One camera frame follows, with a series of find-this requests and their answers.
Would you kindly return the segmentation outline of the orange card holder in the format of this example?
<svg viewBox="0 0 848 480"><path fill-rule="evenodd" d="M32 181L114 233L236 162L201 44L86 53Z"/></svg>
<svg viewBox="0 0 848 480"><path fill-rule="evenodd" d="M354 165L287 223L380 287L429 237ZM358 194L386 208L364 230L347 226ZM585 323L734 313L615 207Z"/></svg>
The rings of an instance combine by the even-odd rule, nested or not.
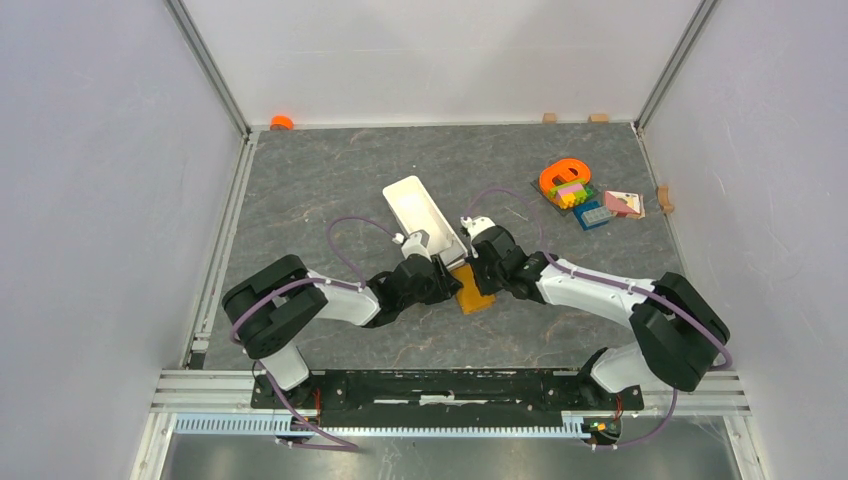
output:
<svg viewBox="0 0 848 480"><path fill-rule="evenodd" d="M456 300L464 315L471 315L492 307L496 302L494 295L484 295L478 288L473 269L466 264L451 271L452 275L461 283L461 288L456 293Z"/></svg>

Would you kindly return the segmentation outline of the white rectangular tray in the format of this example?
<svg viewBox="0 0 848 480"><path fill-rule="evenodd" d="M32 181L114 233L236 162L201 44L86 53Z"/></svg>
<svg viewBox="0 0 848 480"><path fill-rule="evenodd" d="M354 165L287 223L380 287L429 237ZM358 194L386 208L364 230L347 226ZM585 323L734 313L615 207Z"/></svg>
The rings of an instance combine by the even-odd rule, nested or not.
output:
<svg viewBox="0 0 848 480"><path fill-rule="evenodd" d="M438 255L449 270L464 264L468 250L417 176L384 187L382 194L404 235L425 230L431 256Z"/></svg>

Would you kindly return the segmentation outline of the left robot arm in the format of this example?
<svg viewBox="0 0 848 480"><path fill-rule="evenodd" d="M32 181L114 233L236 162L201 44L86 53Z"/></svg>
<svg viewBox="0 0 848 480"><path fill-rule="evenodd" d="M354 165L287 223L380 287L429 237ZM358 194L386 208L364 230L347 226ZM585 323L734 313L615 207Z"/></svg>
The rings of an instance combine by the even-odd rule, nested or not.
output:
<svg viewBox="0 0 848 480"><path fill-rule="evenodd" d="M232 324L231 340L262 365L278 397L297 408L314 394L310 370L294 344L309 322L379 328L414 305L447 301L461 288L437 256L414 254L358 285L320 275L291 254L232 287L221 306Z"/></svg>

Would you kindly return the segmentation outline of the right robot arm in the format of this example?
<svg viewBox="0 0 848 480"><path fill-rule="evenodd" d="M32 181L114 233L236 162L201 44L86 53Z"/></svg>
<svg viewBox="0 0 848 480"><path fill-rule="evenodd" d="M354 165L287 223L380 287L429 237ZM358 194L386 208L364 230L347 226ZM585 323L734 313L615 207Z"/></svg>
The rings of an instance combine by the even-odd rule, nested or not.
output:
<svg viewBox="0 0 848 480"><path fill-rule="evenodd" d="M633 333L632 343L604 348L584 365L577 392L585 405L602 408L617 393L653 381L692 392L707 372L730 367L729 329L685 277L633 279L581 268L544 251L525 253L488 217L464 217L461 224L482 294L506 291L582 310Z"/></svg>

